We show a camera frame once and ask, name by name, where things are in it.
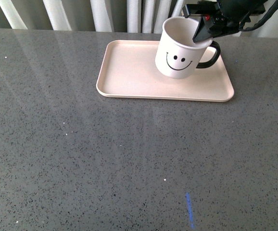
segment white curtain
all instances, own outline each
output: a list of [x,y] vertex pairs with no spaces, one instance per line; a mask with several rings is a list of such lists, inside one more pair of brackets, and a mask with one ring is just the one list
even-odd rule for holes
[[[198,0],[0,0],[0,28],[161,33],[163,22]],[[268,9],[275,0],[269,0]],[[238,36],[278,38],[278,11]]]

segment blue light spot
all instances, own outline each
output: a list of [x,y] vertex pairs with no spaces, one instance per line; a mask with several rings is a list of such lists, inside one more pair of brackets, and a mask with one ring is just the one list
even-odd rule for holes
[[189,197],[189,193],[188,192],[186,193],[186,198],[187,198],[187,204],[188,204],[188,213],[189,213],[190,227],[192,229],[194,229],[195,225],[193,224],[191,203],[190,203],[190,197]]

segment mug handle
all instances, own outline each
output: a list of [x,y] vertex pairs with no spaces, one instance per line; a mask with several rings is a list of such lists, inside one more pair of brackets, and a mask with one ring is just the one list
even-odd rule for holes
[[220,55],[220,52],[221,52],[220,45],[217,42],[213,41],[212,44],[210,45],[210,47],[214,47],[216,49],[215,54],[213,55],[211,60],[204,62],[204,63],[198,63],[196,68],[208,68],[216,63],[216,61]]

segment beige tray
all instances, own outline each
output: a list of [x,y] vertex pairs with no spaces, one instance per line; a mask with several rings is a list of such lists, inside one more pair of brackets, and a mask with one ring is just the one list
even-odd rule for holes
[[[106,97],[224,102],[234,95],[227,70],[219,57],[206,69],[185,79],[172,79],[155,65],[158,41],[116,40],[108,44],[96,83]],[[201,61],[213,55],[208,48]]]

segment white mug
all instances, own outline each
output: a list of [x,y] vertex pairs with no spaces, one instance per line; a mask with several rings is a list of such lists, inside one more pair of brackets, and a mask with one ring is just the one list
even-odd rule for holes
[[[184,17],[172,17],[164,22],[155,64],[165,76],[187,78],[196,68],[207,68],[217,61],[220,55],[218,43],[211,38],[196,43],[192,41],[198,24],[196,20]],[[209,46],[216,48],[214,56],[211,60],[200,63]]]

